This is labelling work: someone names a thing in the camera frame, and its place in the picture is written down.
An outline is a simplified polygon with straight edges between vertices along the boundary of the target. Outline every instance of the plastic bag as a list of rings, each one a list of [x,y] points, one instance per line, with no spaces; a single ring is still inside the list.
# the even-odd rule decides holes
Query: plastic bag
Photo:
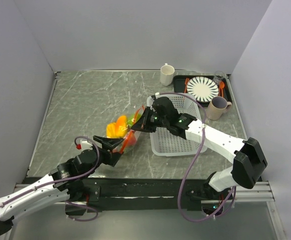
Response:
[[[129,117],[121,115],[116,122],[111,122],[106,126],[107,138],[123,138],[123,142],[113,150],[114,152],[122,154],[133,149],[141,132],[131,130],[131,127],[140,119],[144,110],[145,107],[142,106],[135,113],[129,115]]]

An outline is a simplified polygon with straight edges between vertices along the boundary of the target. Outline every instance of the white wall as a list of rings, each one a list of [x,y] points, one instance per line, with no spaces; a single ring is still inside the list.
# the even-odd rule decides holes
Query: white wall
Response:
[[[244,126],[268,160],[279,213],[291,240],[291,0],[273,0],[231,77]]]
[[[0,196],[26,175],[53,76],[13,0],[0,0]]]
[[[232,73],[271,0],[14,0],[54,71]]]

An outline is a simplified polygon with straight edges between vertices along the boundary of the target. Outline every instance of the plate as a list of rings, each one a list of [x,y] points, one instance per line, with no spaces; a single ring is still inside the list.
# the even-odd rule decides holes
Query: plate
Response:
[[[208,103],[219,95],[219,88],[214,81],[204,76],[191,78],[186,85],[186,90],[198,102]]]

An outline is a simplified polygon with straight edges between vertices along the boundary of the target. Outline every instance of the white basket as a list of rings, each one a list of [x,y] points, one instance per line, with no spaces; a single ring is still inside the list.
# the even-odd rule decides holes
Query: white basket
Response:
[[[193,95],[189,93],[185,94],[195,99]],[[199,107],[190,99],[175,94],[165,94],[163,97],[168,97],[179,113],[190,114],[201,120]],[[146,105],[150,107],[153,102],[154,100],[151,96],[149,96],[146,100]],[[158,127],[156,132],[150,133],[150,140],[153,153],[157,156],[166,157],[195,155],[200,145],[198,142],[185,140],[179,136],[174,136],[163,127]],[[204,146],[201,153],[206,150],[207,147]]]

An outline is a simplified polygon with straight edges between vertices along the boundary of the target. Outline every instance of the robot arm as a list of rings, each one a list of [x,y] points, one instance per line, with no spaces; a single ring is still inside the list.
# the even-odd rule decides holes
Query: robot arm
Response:
[[[166,128],[175,136],[201,143],[203,129],[204,145],[224,156],[232,166],[212,173],[201,189],[191,191],[191,196],[199,200],[218,197],[222,191],[233,186],[252,189],[267,166],[263,151],[253,138],[247,141],[227,135],[203,124],[199,119],[178,113],[167,97],[155,99],[152,108],[147,107],[132,130],[153,133],[158,127]],[[0,235],[8,232],[14,222],[22,217],[61,201],[77,201],[85,191],[82,182],[100,164],[115,166],[121,154],[113,152],[122,138],[110,139],[94,136],[93,140],[102,148],[87,142],[82,152],[56,167],[49,174],[22,190],[0,198]]]
[[[233,186],[252,189],[268,163],[257,140],[236,138],[203,124],[199,119],[178,113],[169,98],[158,94],[152,96],[152,107],[147,107],[133,130],[153,133],[157,127],[166,128],[171,134],[201,143],[203,129],[204,145],[224,156],[232,166],[212,173],[197,193],[201,199],[211,199],[221,191]]]
[[[35,183],[0,197],[0,235],[8,232],[19,219],[49,205],[66,200],[77,201],[85,191],[82,179],[89,176],[85,173],[93,174],[101,164],[116,165],[121,154],[112,150],[123,139],[94,136],[93,140],[102,144],[102,148],[98,147],[99,158],[96,147],[85,141],[83,151],[76,157],[59,164]]]

